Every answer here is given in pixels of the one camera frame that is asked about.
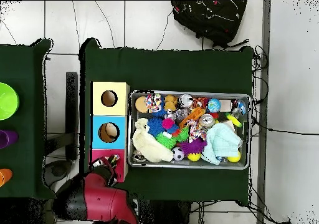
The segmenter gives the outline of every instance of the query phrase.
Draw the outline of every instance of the blue box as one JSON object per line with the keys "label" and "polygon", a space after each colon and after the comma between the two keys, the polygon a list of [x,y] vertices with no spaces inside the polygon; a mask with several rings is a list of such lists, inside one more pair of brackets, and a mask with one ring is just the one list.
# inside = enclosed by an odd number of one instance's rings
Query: blue box
{"label": "blue box", "polygon": [[[126,116],[93,116],[93,149],[125,149],[126,148]],[[99,137],[99,129],[103,124],[113,123],[120,133],[113,142],[104,142]]]}

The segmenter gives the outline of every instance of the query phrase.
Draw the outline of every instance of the black stand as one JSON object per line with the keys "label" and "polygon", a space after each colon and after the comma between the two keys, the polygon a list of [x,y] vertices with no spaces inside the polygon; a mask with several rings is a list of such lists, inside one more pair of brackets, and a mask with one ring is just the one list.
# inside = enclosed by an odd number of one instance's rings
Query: black stand
{"label": "black stand", "polygon": [[66,73],[65,133],[51,137],[45,143],[45,156],[65,146],[67,161],[58,160],[45,165],[44,180],[50,187],[54,182],[67,176],[71,160],[77,159],[78,131],[78,76],[76,72]]}

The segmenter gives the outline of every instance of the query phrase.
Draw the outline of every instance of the green spiky ball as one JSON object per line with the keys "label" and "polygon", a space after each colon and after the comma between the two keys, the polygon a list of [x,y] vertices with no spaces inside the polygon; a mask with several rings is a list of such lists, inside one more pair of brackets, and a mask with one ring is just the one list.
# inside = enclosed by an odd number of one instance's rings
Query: green spiky ball
{"label": "green spiky ball", "polygon": [[189,137],[188,130],[189,130],[189,126],[186,126],[185,128],[183,128],[181,132],[178,134],[178,136],[176,137],[176,140],[178,142],[184,142],[185,140],[187,140]]}
{"label": "green spiky ball", "polygon": [[164,145],[167,149],[172,149],[176,144],[176,138],[171,137],[170,139],[164,136],[163,134],[158,134],[155,139],[161,144]]}

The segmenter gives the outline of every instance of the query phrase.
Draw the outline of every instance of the orange cup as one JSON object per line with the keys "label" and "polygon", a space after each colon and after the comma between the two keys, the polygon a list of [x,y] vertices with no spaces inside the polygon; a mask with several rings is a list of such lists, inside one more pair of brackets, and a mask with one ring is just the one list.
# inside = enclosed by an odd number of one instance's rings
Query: orange cup
{"label": "orange cup", "polygon": [[0,169],[0,187],[8,182],[12,177],[12,171],[10,169]]}

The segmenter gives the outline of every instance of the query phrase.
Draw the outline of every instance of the pink box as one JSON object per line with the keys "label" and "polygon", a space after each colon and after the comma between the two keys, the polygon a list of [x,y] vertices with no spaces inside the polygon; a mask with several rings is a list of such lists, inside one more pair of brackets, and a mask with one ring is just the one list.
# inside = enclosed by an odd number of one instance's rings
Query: pink box
{"label": "pink box", "polygon": [[118,154],[120,156],[117,166],[115,167],[115,173],[118,175],[118,181],[123,183],[128,171],[125,150],[92,150],[92,160],[94,161],[100,157],[109,157],[113,154]]}

